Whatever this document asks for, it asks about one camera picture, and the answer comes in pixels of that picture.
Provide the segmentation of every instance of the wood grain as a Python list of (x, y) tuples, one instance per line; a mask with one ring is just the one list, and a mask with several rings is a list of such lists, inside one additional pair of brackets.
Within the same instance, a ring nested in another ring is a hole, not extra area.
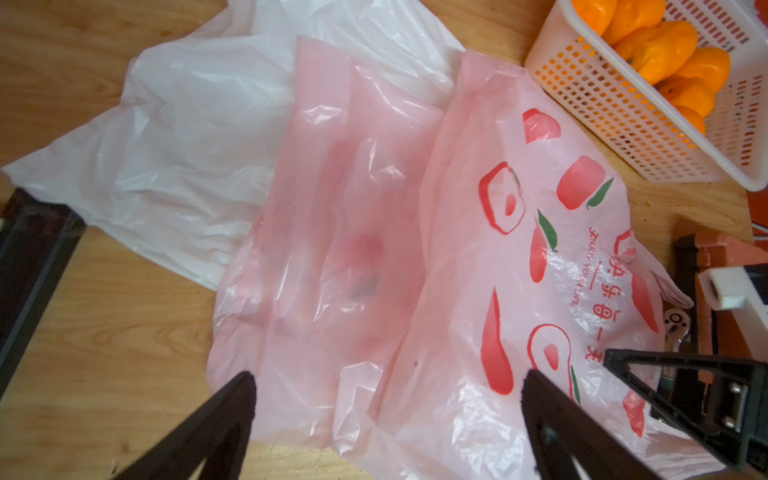
[[(425, 3), (467, 48), (521, 64), (552, 1)], [(225, 5), (4, 0), (0, 164), (115, 106), (131, 58)], [(638, 239), (667, 265), (672, 239), (700, 225), (751, 240), (736, 184), (651, 184), (595, 140), (627, 183)], [(0, 176), (0, 204), (11, 191)], [(89, 229), (0, 401), (2, 477), (103, 479), (150, 448), (210, 394), (213, 305), (212, 292)], [(330, 451), (252, 442), (242, 478), (371, 477)]]

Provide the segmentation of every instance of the plastic bag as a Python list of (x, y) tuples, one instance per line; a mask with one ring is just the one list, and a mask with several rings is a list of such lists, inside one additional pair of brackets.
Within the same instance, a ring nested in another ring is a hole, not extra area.
[(350, 428), (339, 409), (370, 407), (419, 299), (419, 186), (443, 112), (322, 42), (304, 39), (298, 62), (273, 194), (222, 281), (208, 376), (218, 388), (258, 372), (259, 437), (323, 447)]
[(229, 0), (192, 35), (136, 58), (118, 107), (2, 170), (215, 290), (270, 191), (299, 35), (432, 104), (452, 90), (463, 50), (418, 0)]
[(301, 44), (297, 88), (208, 361), (214, 388), (256, 376), (255, 439), (379, 478), (535, 478), (520, 388), (537, 368), (663, 475), (721, 468), (601, 366), (663, 349), (661, 296), (691, 301), (525, 70), (465, 54), (434, 145), (439, 112), (335, 48)]

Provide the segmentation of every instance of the orange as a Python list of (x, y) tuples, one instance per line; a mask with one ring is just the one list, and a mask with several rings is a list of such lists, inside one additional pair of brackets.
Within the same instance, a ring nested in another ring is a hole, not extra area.
[(616, 0), (573, 0), (574, 8), (584, 23), (603, 35), (616, 11)]
[(664, 83), (683, 78), (702, 78), (717, 93), (730, 75), (730, 55), (718, 47), (697, 48), (693, 55)]
[(616, 12), (603, 34), (610, 46), (643, 27), (655, 27), (664, 18), (666, 0), (618, 0)]
[(706, 117), (715, 108), (715, 94), (698, 77), (684, 78), (659, 88), (661, 95), (675, 107), (688, 107)]
[(658, 83), (669, 74), (676, 52), (674, 38), (658, 27), (635, 30), (616, 45), (616, 53), (650, 84)]
[(699, 112), (693, 108), (684, 107), (679, 105), (675, 107), (683, 116), (694, 126), (702, 135), (707, 134), (707, 126), (704, 124), (704, 117), (699, 115)]
[(670, 65), (669, 73), (667, 73), (669, 77), (694, 54), (699, 43), (699, 32), (690, 23), (682, 21), (661, 22), (659, 29), (667, 35), (671, 35), (675, 40), (675, 45), (677, 45), (677, 53), (672, 61), (672, 65)]

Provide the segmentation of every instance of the green leaf print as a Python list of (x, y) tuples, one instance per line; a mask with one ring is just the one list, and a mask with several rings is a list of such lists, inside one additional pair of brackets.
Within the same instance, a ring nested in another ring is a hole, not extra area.
[(587, 202), (587, 209), (589, 209), (589, 207), (596, 207), (597, 205), (602, 203), (603, 199), (605, 198), (605, 194), (608, 193), (608, 189), (611, 188), (611, 184), (613, 182), (614, 182), (614, 179), (611, 178), (609, 181), (605, 182), (602, 187), (600, 187), (600, 190), (598, 190), (598, 192), (594, 195), (594, 197), (589, 199), (589, 201)]
[(574, 383), (574, 398), (576, 399), (576, 403), (581, 405), (581, 396), (578, 394), (578, 381), (576, 380), (576, 372), (574, 371), (574, 367), (571, 367), (571, 379), (573, 379)]
[(547, 217), (541, 213), (541, 210), (538, 211), (538, 224), (544, 231), (544, 235), (547, 236), (547, 241), (549, 242), (549, 246), (552, 247), (552, 251), (557, 252), (556, 248), (558, 247), (558, 233), (554, 231), (552, 224), (549, 223)]

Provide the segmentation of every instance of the white plastic basket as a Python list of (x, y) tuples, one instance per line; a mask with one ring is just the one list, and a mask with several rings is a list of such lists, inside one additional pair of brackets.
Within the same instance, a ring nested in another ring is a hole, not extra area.
[(730, 175), (746, 189), (768, 184), (768, 41), (733, 0), (669, 0), (667, 20), (686, 20), (699, 46), (730, 53), (704, 137), (656, 89), (558, 0), (525, 59), (535, 80), (656, 182), (708, 182)]

